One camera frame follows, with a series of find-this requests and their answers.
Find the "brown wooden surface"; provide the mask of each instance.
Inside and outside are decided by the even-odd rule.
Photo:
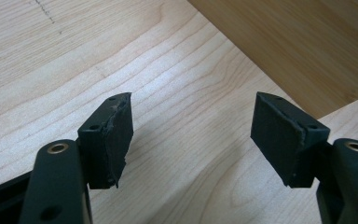
[[[358,99],[358,0],[189,0],[319,118]]]
[[[285,188],[249,138],[255,93],[289,97],[187,1],[0,1],[0,183],[124,91],[128,164],[94,223],[320,222],[316,185]],[[356,138],[353,114],[325,124]]]

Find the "hole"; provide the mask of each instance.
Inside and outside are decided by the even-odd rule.
[[[307,125],[307,127],[311,128],[311,129],[318,129],[318,126],[316,126],[314,124],[309,124],[309,125]]]
[[[100,128],[100,125],[91,125],[91,126],[89,127],[90,130],[97,130],[97,129],[99,129],[99,128]]]
[[[58,143],[48,148],[49,154],[58,154],[64,152],[68,148],[68,144],[66,143]]]
[[[62,209],[58,205],[47,207],[40,214],[40,220],[51,221],[51,220],[55,219],[57,216],[59,216],[61,211],[62,211]]]
[[[358,143],[355,142],[346,142],[345,146],[352,149],[353,151],[357,151],[358,152]]]

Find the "wooden board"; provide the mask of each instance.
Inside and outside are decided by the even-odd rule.
[[[189,0],[320,118],[358,99],[358,0]]]
[[[124,91],[135,134],[94,223],[320,222],[249,138],[255,93],[288,96],[186,1],[0,2],[0,183]]]

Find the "light wood surface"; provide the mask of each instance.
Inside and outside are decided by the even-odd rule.
[[[358,99],[358,0],[189,0],[316,118]]]
[[[94,223],[320,222],[316,185],[285,188],[249,138],[255,93],[288,96],[186,1],[1,1],[0,183],[124,91],[128,164]],[[323,121],[357,137],[353,113]]]

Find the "scratch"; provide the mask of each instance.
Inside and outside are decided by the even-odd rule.
[[[40,8],[42,9],[42,11],[45,13],[45,15],[48,17],[49,20],[51,20],[51,22],[54,24],[55,20],[53,20],[49,14],[49,12],[45,9],[45,5],[43,5],[40,0],[35,0],[36,3],[40,6]]]

